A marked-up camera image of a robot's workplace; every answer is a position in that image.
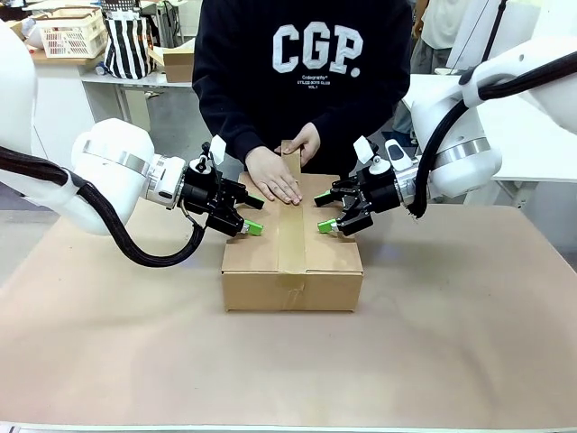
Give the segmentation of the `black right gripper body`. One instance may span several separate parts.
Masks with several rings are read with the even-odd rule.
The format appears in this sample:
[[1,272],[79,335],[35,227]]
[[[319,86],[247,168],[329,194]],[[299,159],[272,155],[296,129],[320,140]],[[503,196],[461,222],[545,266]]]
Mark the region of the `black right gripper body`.
[[394,173],[360,173],[358,178],[368,212],[379,214],[401,205]]

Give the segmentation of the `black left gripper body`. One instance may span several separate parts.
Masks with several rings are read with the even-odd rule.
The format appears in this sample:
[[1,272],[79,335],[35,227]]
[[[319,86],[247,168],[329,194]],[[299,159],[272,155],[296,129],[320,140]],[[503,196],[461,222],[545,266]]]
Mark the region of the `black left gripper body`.
[[222,172],[212,169],[208,174],[200,174],[186,169],[182,188],[182,212],[193,225],[198,222],[191,213],[207,214],[207,226],[226,226],[222,199],[219,198],[222,187]]

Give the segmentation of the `person's right hand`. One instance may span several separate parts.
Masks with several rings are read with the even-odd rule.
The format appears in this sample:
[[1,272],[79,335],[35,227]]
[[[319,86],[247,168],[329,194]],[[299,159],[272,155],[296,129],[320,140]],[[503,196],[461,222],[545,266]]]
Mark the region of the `person's right hand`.
[[300,203],[302,194],[298,183],[277,153],[264,146],[256,147],[246,155],[245,165],[253,184],[266,199],[292,205]]

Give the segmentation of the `person's left hand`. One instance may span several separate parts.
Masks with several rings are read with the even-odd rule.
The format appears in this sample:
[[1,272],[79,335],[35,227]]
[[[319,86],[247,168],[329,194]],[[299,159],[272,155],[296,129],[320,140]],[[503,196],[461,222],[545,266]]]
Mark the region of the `person's left hand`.
[[316,155],[320,148],[321,139],[319,132],[312,123],[305,124],[295,138],[281,146],[282,154],[298,152],[300,166],[307,165]]

